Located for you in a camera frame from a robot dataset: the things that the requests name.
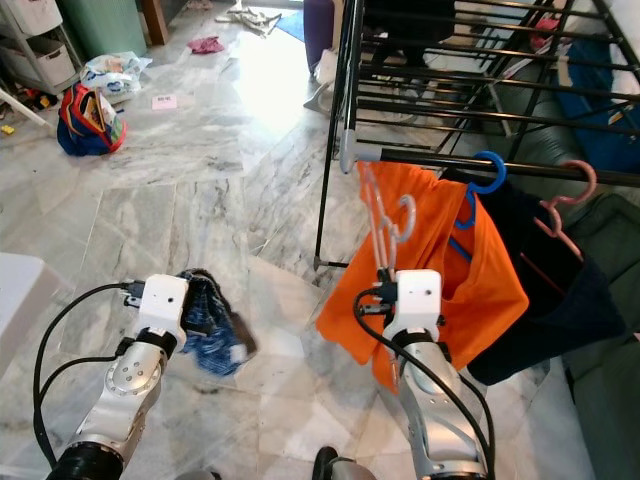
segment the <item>clothes drying rack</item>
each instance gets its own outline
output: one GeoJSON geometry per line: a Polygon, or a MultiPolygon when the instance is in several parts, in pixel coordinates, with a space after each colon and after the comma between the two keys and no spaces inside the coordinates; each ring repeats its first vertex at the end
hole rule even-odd
{"type": "MultiPolygon", "coordinates": [[[[481,133],[483,135],[500,135],[513,139],[507,155],[506,166],[509,174],[546,177],[565,180],[585,180],[583,173],[576,169],[562,166],[544,166],[528,163],[517,163],[518,149],[524,135],[553,126],[572,129],[606,131],[628,135],[635,140],[640,134],[640,127],[627,116],[626,108],[640,104],[640,95],[616,94],[611,91],[574,88],[551,81],[553,68],[558,62],[579,64],[609,70],[633,72],[640,83],[640,62],[633,48],[629,45],[620,26],[613,18],[604,0],[591,0],[595,7],[592,11],[572,10],[574,0],[566,0],[562,8],[554,6],[553,0],[535,0],[528,3],[506,0],[468,0],[464,4],[474,4],[478,8],[464,9],[456,6],[455,18],[443,18],[430,15],[407,14],[399,11],[401,4],[393,3],[392,9],[367,9],[367,15],[393,19],[410,18],[425,22],[450,22],[466,26],[465,32],[456,32],[453,37],[466,38],[468,45],[459,42],[443,42],[382,38],[363,34],[364,0],[346,0],[342,18],[340,48],[337,71],[331,106],[329,134],[325,156],[322,197],[318,217],[314,269],[319,266],[346,267],[348,264],[326,261],[320,256],[322,232],[329,188],[329,171],[331,162],[339,159],[343,172],[353,168],[356,160],[385,161],[406,163],[424,167],[455,167],[466,170],[494,171],[488,160],[476,159],[453,154],[453,150],[463,133],[481,133]],[[554,30],[538,28],[544,16],[553,15],[558,19],[554,30]],[[569,17],[599,21],[606,26],[606,32],[589,34],[565,30],[569,17]],[[548,50],[528,53],[519,48],[528,41],[531,34],[542,35],[547,39],[548,50]],[[570,59],[558,53],[563,40],[588,39],[591,41],[617,44],[627,64],[619,65],[602,63],[588,59],[570,59]],[[374,49],[380,45],[394,48],[414,46],[425,49],[427,54],[446,55],[474,59],[481,65],[480,72],[436,69],[427,65],[420,68],[409,68],[389,63],[372,64],[363,58],[363,51],[374,49]],[[504,75],[506,69],[516,60],[528,59],[541,66],[536,82],[509,78],[504,75]],[[522,114],[503,111],[495,92],[497,85],[506,85],[529,89],[532,94],[522,114]],[[376,87],[385,87],[393,93],[381,93],[376,87]],[[420,95],[407,95],[413,88],[422,95],[432,92],[430,98],[420,95]],[[533,115],[535,106],[543,91],[565,92],[587,97],[616,99],[610,106],[601,108],[599,112],[573,118],[548,118],[533,115]],[[363,113],[385,112],[384,114],[410,115],[412,118],[440,119],[440,123],[416,123],[397,121],[396,119],[367,118],[363,113]],[[625,126],[602,125],[590,122],[595,113],[618,112],[627,121],[625,126]],[[511,128],[509,122],[517,122],[511,128]],[[490,122],[497,129],[484,131],[480,122],[490,122]],[[435,145],[390,142],[366,138],[359,134],[363,125],[383,125],[410,129],[427,129],[443,132],[444,137],[435,145]],[[445,148],[451,145],[448,153],[445,148]]],[[[608,185],[640,187],[640,175],[614,171],[597,171],[598,182],[608,185]]]]}

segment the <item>white storage drawer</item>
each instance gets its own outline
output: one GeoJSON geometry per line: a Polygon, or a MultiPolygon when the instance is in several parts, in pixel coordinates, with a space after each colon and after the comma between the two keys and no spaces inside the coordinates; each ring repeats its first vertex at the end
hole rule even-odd
{"type": "Polygon", "coordinates": [[[13,14],[20,30],[28,35],[40,35],[62,23],[55,0],[0,0],[13,14]]]}
{"type": "MultiPolygon", "coordinates": [[[[49,80],[53,85],[58,85],[68,80],[76,73],[69,58],[67,47],[63,43],[42,37],[30,38],[28,42],[38,58],[38,63],[48,74],[49,80]]],[[[7,38],[0,41],[0,56],[16,75],[39,80],[40,77],[29,63],[29,60],[27,60],[27,57],[18,49],[18,45],[14,40],[7,38]]]]}

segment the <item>pink cloth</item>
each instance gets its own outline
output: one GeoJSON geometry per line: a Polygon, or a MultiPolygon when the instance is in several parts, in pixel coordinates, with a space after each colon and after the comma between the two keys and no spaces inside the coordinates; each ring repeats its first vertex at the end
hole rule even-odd
{"type": "Polygon", "coordinates": [[[218,41],[218,37],[205,37],[191,40],[187,43],[191,48],[191,53],[217,53],[224,50],[222,44],[218,41]]]}

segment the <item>green bin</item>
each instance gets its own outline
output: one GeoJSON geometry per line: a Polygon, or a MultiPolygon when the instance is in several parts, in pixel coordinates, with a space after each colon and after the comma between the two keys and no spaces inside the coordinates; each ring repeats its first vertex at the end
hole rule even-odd
{"type": "Polygon", "coordinates": [[[135,0],[58,0],[89,59],[105,53],[147,51],[135,0]]]}

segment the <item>orange cloth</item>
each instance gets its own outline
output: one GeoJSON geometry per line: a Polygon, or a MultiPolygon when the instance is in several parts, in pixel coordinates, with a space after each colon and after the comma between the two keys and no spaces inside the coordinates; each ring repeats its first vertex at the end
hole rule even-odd
{"type": "MultiPolygon", "coordinates": [[[[465,199],[467,185],[438,180],[433,172],[410,165],[380,163],[371,168],[387,215],[400,230],[406,224],[406,209],[398,199],[408,193],[416,200],[416,225],[409,240],[398,245],[396,270],[432,269],[442,275],[446,324],[439,327],[439,341],[447,344],[453,366],[459,370],[496,341],[524,313],[529,300],[493,221],[478,200],[475,226],[455,227],[456,218],[465,222],[471,214],[465,199]],[[471,254],[471,262],[449,245],[452,236],[471,254]]],[[[354,298],[376,280],[369,234],[316,320],[316,328],[361,365],[373,357],[375,377],[395,391],[389,353],[353,316],[354,298]]],[[[382,333],[381,316],[365,318],[382,333]]]]}

